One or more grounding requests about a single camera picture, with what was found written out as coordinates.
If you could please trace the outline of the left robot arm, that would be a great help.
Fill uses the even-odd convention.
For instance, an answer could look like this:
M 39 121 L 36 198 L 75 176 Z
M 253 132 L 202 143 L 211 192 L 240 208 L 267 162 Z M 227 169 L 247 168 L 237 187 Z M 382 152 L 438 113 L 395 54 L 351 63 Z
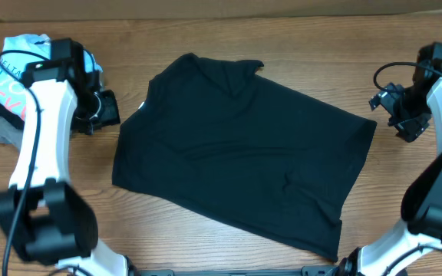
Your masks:
M 36 55 L 17 77 L 27 93 L 27 111 L 18 161 L 8 188 L 0 192 L 3 274 L 11 253 L 54 273 L 137 273 L 128 257 L 100 240 L 92 208 L 71 184 L 72 132 L 91 135 L 120 122 L 114 93 L 103 87 L 97 69 L 85 66 L 91 60 L 80 43 L 53 40 L 50 54 Z

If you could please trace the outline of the black t-shirt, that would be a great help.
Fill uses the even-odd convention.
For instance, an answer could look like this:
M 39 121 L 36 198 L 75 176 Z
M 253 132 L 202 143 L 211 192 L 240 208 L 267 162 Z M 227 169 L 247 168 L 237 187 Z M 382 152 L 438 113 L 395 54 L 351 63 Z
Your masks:
M 112 183 L 336 261 L 376 123 L 261 77 L 176 59 L 120 127 Z

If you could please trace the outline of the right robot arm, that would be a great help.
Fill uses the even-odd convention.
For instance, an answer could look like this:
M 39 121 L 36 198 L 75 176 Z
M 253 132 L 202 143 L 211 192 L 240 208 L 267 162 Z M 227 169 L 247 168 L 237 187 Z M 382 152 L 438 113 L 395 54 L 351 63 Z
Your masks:
M 356 248 L 339 265 L 317 275 L 405 275 L 406 268 L 432 251 L 442 253 L 442 43 L 422 47 L 411 63 L 413 84 L 379 87 L 369 104 L 383 107 L 400 138 L 415 141 L 435 125 L 436 159 L 409 186 L 394 227 L 372 244 Z

